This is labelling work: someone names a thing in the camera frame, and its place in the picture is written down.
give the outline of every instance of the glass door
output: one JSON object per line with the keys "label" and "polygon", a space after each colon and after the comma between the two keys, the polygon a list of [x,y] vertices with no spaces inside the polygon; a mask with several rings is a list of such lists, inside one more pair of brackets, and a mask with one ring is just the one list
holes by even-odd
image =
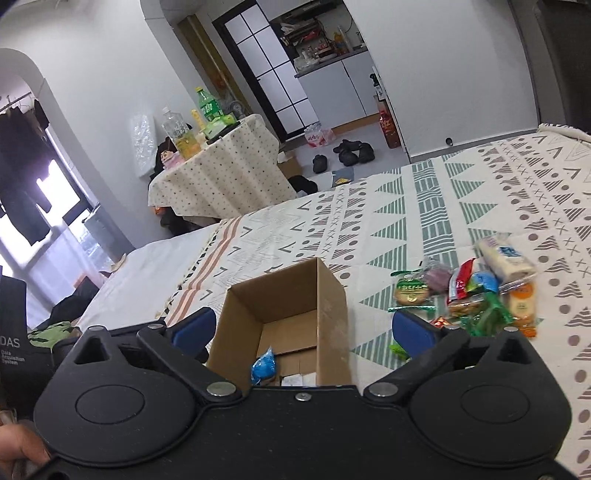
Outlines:
{"label": "glass door", "polygon": [[318,121],[281,41],[254,0],[213,24],[281,141],[301,135]]}

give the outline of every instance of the plastic bag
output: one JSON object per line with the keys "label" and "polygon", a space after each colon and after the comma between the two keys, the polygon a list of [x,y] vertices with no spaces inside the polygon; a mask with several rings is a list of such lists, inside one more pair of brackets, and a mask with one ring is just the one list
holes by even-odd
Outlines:
{"label": "plastic bag", "polygon": [[261,382],[273,379],[276,373],[275,356],[271,347],[269,347],[264,355],[261,355],[252,365],[251,383],[253,385],[261,385]]}
{"label": "plastic bag", "polygon": [[425,258],[417,278],[423,280],[433,293],[447,293],[453,270],[434,258]]}
{"label": "plastic bag", "polygon": [[135,157],[135,174],[141,178],[154,171],[156,166],[156,145],[154,118],[135,115],[130,122],[131,141]]}
{"label": "plastic bag", "polygon": [[330,128],[322,128],[320,122],[307,127],[304,136],[311,147],[330,145],[336,139],[335,133]]}

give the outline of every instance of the slipper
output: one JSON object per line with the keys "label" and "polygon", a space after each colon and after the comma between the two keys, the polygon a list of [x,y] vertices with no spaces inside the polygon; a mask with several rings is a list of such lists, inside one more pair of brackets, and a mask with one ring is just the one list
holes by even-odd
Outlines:
{"label": "slipper", "polygon": [[313,168],[312,170],[314,173],[324,173],[326,169],[329,167],[329,159],[326,158],[325,155],[316,155],[314,160],[312,160]]}
{"label": "slipper", "polygon": [[339,153],[339,161],[345,167],[352,167],[353,165],[355,165],[359,161],[359,157],[357,155],[355,155],[353,152],[350,152],[348,150],[344,150],[341,153]]}
{"label": "slipper", "polygon": [[343,140],[338,147],[333,148],[333,152],[335,152],[335,153],[341,153],[344,151],[354,152],[356,150],[359,150],[359,147],[361,147],[360,141],[350,142],[349,140]]}
{"label": "slipper", "polygon": [[375,160],[374,149],[368,143],[362,143],[359,149],[359,163],[367,163]]}

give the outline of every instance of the open cardboard box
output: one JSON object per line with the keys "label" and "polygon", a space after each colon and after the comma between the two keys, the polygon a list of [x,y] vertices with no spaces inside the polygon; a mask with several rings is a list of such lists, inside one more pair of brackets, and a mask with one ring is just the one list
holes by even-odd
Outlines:
{"label": "open cardboard box", "polygon": [[350,385],[345,289],[318,258],[232,286],[207,366],[251,388],[251,367],[272,347],[275,385],[316,373],[316,384]]}

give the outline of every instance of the screw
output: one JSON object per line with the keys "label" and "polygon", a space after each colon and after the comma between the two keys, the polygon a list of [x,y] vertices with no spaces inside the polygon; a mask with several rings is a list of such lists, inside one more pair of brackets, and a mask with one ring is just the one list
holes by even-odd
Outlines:
{"label": "screw", "polygon": [[310,401],[312,400],[312,395],[310,395],[309,393],[297,393],[295,394],[295,399],[297,401]]}
{"label": "screw", "polygon": [[393,383],[378,382],[369,386],[369,392],[376,397],[393,397],[398,393],[398,387]]}
{"label": "screw", "polygon": [[214,382],[207,386],[207,392],[214,397],[228,397],[236,392],[236,385],[230,382]]}

